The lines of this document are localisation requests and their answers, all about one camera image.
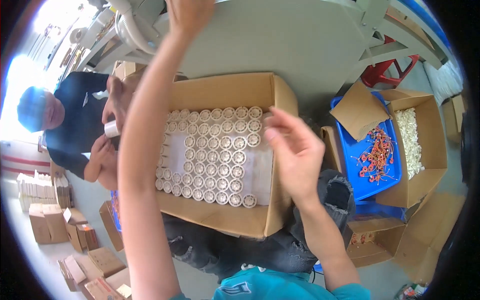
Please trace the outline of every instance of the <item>blue plastic tray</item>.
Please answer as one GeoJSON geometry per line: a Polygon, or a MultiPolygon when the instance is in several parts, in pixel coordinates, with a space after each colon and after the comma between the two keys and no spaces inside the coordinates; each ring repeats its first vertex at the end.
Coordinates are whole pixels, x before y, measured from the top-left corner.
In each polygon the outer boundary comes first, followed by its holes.
{"type": "Polygon", "coordinates": [[[121,232],[121,225],[119,221],[119,216],[115,211],[115,198],[118,198],[119,192],[118,191],[110,191],[110,199],[112,201],[112,212],[113,212],[113,222],[115,223],[115,227],[117,228],[118,232],[121,232]]]}
{"type": "MultiPolygon", "coordinates": [[[[386,107],[385,101],[382,95],[380,95],[380,93],[372,92],[372,95],[377,97],[386,107]]],[[[330,102],[330,107],[334,108],[342,98],[343,97],[333,98],[330,102]]],[[[367,149],[368,146],[372,145],[372,143],[369,142],[369,136],[367,136],[360,142],[357,142],[338,121],[336,121],[336,126],[338,127],[338,133],[340,135],[340,141],[342,143],[347,178],[352,184],[353,197],[355,198],[356,204],[364,204],[361,203],[360,200],[373,196],[378,192],[386,190],[389,187],[400,182],[400,179],[402,178],[402,166],[400,162],[400,154],[398,152],[398,145],[396,143],[394,143],[394,163],[389,165],[386,170],[390,169],[388,175],[392,176],[397,180],[385,178],[386,181],[379,181],[377,185],[377,182],[369,182],[368,177],[359,176],[362,166],[360,164],[358,164],[357,166],[357,160],[351,157],[359,157],[363,153],[363,151],[367,149]]],[[[396,142],[396,135],[393,128],[392,120],[386,120],[385,122],[380,123],[379,127],[382,128],[388,134],[388,136],[392,138],[392,141],[396,142]]]]}

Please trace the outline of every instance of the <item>human hand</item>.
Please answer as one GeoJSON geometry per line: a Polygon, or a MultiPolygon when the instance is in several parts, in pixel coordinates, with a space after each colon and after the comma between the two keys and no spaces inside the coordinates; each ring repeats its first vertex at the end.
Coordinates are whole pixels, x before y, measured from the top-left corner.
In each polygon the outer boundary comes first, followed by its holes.
{"type": "Polygon", "coordinates": [[[101,164],[111,155],[115,155],[115,147],[110,142],[110,139],[102,134],[93,143],[92,150],[90,151],[90,161],[101,164]]]}
{"type": "Polygon", "coordinates": [[[274,150],[280,182],[297,206],[317,199],[325,144],[300,119],[278,108],[265,119],[264,137],[274,150]]]}
{"type": "Polygon", "coordinates": [[[127,112],[123,107],[121,107],[120,103],[121,101],[119,99],[115,99],[114,94],[110,94],[108,96],[107,102],[105,103],[105,107],[103,108],[102,113],[103,124],[108,123],[108,117],[110,117],[112,114],[115,116],[118,132],[121,132],[123,124],[125,122],[125,117],[127,115],[127,112]]]}
{"type": "Polygon", "coordinates": [[[210,21],[215,0],[167,0],[170,32],[193,39],[210,21]]]}

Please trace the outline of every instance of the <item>floor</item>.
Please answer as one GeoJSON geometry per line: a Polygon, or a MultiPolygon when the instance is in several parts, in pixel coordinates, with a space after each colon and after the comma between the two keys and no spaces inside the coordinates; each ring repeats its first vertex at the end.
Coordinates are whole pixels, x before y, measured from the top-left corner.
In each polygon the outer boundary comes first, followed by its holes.
{"type": "MultiPolygon", "coordinates": [[[[401,83],[400,88],[420,90],[432,93],[428,78],[421,63],[417,64],[410,74],[401,83]]],[[[449,191],[456,194],[466,194],[466,188],[461,183],[460,154],[458,146],[447,143],[449,168],[438,190],[449,191]]],[[[75,206],[85,215],[89,223],[96,230],[101,246],[114,248],[100,219],[98,209],[101,204],[109,199],[109,191],[105,190],[98,182],[89,183],[80,180],[67,172],[67,177],[74,188],[75,206]]],[[[30,228],[27,213],[23,213],[20,204],[15,198],[18,195],[16,182],[12,179],[2,179],[3,197],[10,195],[7,201],[7,213],[12,222],[13,229],[17,232],[19,244],[31,262],[33,270],[41,274],[42,281],[52,293],[53,299],[85,299],[80,292],[71,293],[63,281],[57,265],[57,260],[74,253],[69,243],[53,245],[37,245],[30,228]]],[[[118,252],[118,257],[126,263],[124,252],[118,252]]],[[[180,287],[187,297],[196,299],[210,299],[215,288],[218,287],[216,277],[204,274],[185,263],[174,260],[180,287]]],[[[363,285],[372,292],[373,300],[390,300],[396,292],[410,280],[401,268],[395,263],[387,261],[358,269],[363,285]]],[[[315,284],[324,286],[324,278],[317,275],[315,284]]]]}

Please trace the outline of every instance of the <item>man in black shirt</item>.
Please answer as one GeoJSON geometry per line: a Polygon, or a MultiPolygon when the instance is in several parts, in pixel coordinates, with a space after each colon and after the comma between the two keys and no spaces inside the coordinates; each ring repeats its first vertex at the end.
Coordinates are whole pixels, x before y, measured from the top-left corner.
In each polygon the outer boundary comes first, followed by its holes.
{"type": "Polygon", "coordinates": [[[104,124],[115,116],[119,131],[141,74],[118,77],[72,72],[52,94],[29,87],[17,108],[19,122],[30,132],[45,130],[47,149],[59,166],[89,182],[117,189],[119,137],[105,136],[104,124]],[[107,90],[108,99],[92,93],[107,90]],[[84,153],[91,153],[88,159],[84,153]]]}

